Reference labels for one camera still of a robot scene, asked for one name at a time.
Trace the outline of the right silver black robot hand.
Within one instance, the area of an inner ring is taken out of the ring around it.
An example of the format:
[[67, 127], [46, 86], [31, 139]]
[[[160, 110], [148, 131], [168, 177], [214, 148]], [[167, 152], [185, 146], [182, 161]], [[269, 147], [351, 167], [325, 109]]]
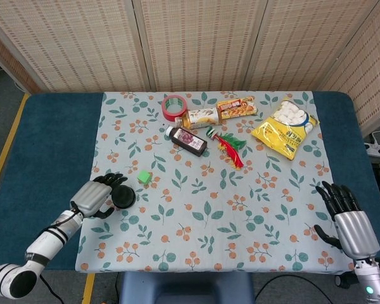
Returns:
[[319, 225], [315, 225], [314, 229], [321, 240], [342, 250], [352, 260], [374, 258], [380, 251], [379, 242], [367, 214], [360, 208], [350, 189], [326, 181], [315, 189], [322, 197], [338, 235], [329, 236]]

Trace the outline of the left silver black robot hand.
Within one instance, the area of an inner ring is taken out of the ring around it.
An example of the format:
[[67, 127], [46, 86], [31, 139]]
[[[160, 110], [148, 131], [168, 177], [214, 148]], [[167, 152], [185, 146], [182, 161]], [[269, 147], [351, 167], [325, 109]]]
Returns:
[[100, 209], [106, 200], [111, 200], [118, 208], [124, 205], [123, 183], [127, 178], [123, 174], [108, 173], [97, 176], [94, 180], [86, 182], [72, 197], [70, 205], [83, 214], [84, 218], [96, 217], [105, 219], [113, 213], [113, 208], [107, 211]]

